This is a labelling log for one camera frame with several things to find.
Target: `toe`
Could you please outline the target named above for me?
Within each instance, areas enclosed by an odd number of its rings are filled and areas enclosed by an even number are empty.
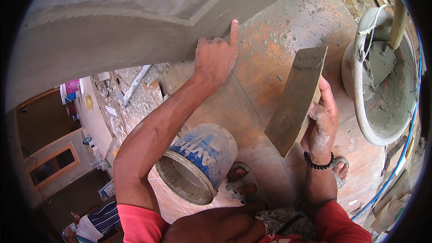
[[[343,162],[339,162],[337,165],[335,165],[335,166],[333,167],[333,172],[334,172],[337,176],[339,176],[340,170],[342,170],[342,168],[343,168],[344,165],[345,165],[345,164],[344,164]]]
[[[348,174],[348,165],[343,165],[343,168],[339,171],[339,178],[346,179]]]
[[[244,177],[246,174],[247,174],[246,170],[241,168],[241,167],[231,169],[228,172],[228,182],[238,181],[240,178]]]

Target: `blue pipe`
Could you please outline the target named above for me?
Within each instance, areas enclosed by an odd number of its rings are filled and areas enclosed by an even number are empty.
[[[419,73],[419,75],[418,75],[418,81],[419,81],[419,85],[418,85],[418,97],[420,98],[420,83],[422,81],[422,42],[420,41],[420,35],[419,35],[418,32],[417,32],[417,37],[418,37],[418,46],[419,46],[419,48],[418,48],[418,51],[419,51],[419,57],[418,57],[418,64],[419,64],[419,66],[418,66],[418,73]],[[366,211],[366,209],[368,209],[373,203],[375,203],[375,201],[384,192],[384,190],[386,189],[386,187],[388,186],[388,184],[390,183],[390,181],[393,179],[394,175],[396,174],[396,170],[399,168],[399,165],[401,164],[403,158],[405,157],[408,145],[410,144],[410,141],[411,141],[411,136],[413,134],[414,124],[416,122],[418,105],[419,105],[419,103],[417,101],[416,105],[415,105],[416,107],[415,107],[414,113],[413,113],[413,118],[411,120],[411,125],[409,126],[410,129],[409,129],[409,132],[408,132],[408,138],[407,138],[407,141],[405,142],[405,145],[403,147],[402,154],[399,157],[399,160],[397,161],[397,165],[396,165],[395,169],[393,169],[392,174],[387,179],[387,181],[385,182],[384,186],[382,186],[381,190],[375,195],[375,197],[367,205],[365,205],[364,208],[362,208],[359,213],[357,213],[355,216],[353,216],[351,218],[351,220],[355,220],[356,218],[358,218],[361,214],[363,214]]]

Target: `wooden trowel handle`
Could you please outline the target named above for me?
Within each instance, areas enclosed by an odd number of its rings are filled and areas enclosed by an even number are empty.
[[[408,9],[402,0],[394,0],[394,15],[393,23],[390,31],[390,46],[397,49],[401,43],[403,33],[405,32],[405,25],[407,23]]]

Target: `red shirt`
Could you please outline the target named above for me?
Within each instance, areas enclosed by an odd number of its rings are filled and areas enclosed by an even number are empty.
[[[117,209],[124,231],[124,243],[159,243],[169,227],[161,215],[151,210],[133,205],[117,205]],[[345,210],[336,202],[328,202],[318,210],[315,230],[317,242],[372,242],[371,234],[350,220]],[[290,243],[305,242],[297,235],[266,235],[260,243],[282,242],[279,239],[283,238]]]

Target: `window frame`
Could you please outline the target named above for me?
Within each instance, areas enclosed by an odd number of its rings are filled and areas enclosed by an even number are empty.
[[[71,162],[70,164],[66,165],[65,167],[63,167],[62,169],[58,170],[54,174],[50,175],[49,177],[47,177],[43,181],[39,182],[37,185],[35,185],[34,182],[33,182],[32,176],[30,175],[30,173],[33,172],[34,170],[36,170],[36,168],[38,168],[40,165],[43,165],[45,162],[47,162],[50,159],[56,157],[57,155],[60,155],[61,153],[63,153],[64,151],[66,151],[68,149],[70,149],[70,152],[72,152],[73,158],[75,160],[73,162]],[[48,184],[50,181],[56,179],[57,177],[59,177],[63,173],[67,172],[68,170],[72,169],[73,167],[75,167],[75,166],[77,166],[79,164],[81,164],[81,161],[79,160],[78,154],[75,151],[75,148],[73,147],[73,143],[69,142],[66,145],[62,146],[61,148],[53,151],[52,153],[50,153],[47,156],[43,157],[42,159],[38,160],[37,165],[34,166],[34,167],[32,167],[31,169],[27,170],[27,173],[29,175],[31,184],[34,185],[35,188],[42,188],[43,186],[45,186],[46,184]]]

